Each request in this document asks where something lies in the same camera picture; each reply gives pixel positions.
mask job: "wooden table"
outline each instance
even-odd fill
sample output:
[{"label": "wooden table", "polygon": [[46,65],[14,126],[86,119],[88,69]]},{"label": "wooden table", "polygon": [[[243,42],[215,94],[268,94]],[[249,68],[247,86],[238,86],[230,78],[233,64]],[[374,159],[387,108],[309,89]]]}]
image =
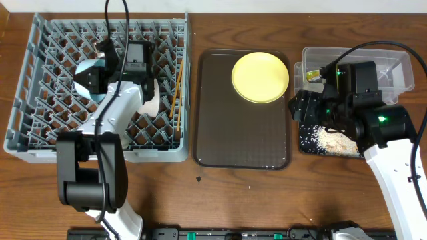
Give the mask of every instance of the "wooden table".
[{"label": "wooden table", "polygon": [[[43,15],[47,19],[103,18],[92,13]],[[158,17],[183,14],[131,14],[131,18]],[[12,13],[0,43],[2,138],[32,18],[32,13]],[[197,62],[208,48],[281,51],[290,60],[291,76],[293,64],[301,61],[307,46],[352,47],[366,41],[395,40],[427,59],[427,15],[191,14],[190,21],[192,103]],[[399,96],[399,103],[419,128],[427,106],[427,80],[414,58],[412,67],[415,90]],[[363,160],[301,154],[296,123],[292,123],[292,139],[292,163],[283,171],[205,168],[191,156],[183,163],[128,163],[129,202],[148,227],[287,229],[294,223],[321,226],[351,219],[363,228],[392,228],[380,188]],[[425,140],[421,150],[426,160]],[[0,159],[0,239],[64,239],[69,228],[98,227],[84,213],[60,204],[56,165],[28,164],[3,149]]]}]

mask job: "green light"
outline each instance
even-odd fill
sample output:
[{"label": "green light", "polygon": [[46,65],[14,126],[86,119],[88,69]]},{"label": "green light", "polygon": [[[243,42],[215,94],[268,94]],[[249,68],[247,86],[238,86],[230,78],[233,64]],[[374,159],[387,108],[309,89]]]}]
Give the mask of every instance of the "green light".
[{"label": "green light", "polygon": [[378,117],[378,120],[380,120],[380,122],[382,123],[383,121],[387,120],[387,118],[386,118],[386,117],[383,117],[383,116],[379,116],[379,117]]}]

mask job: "clear plastic container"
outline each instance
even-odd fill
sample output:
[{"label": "clear plastic container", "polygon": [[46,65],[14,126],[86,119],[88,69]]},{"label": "clear plastic container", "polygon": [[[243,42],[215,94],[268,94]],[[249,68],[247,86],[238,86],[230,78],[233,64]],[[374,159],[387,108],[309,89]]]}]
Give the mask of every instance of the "clear plastic container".
[{"label": "clear plastic container", "polygon": [[[321,83],[308,83],[306,72],[324,67],[337,59],[348,48],[306,47],[302,51],[302,63],[294,65],[294,90],[322,92]],[[340,62],[374,61],[377,69],[378,88],[382,90],[383,101],[396,104],[399,94],[414,89],[414,75],[409,54],[405,51],[357,49]]]}]

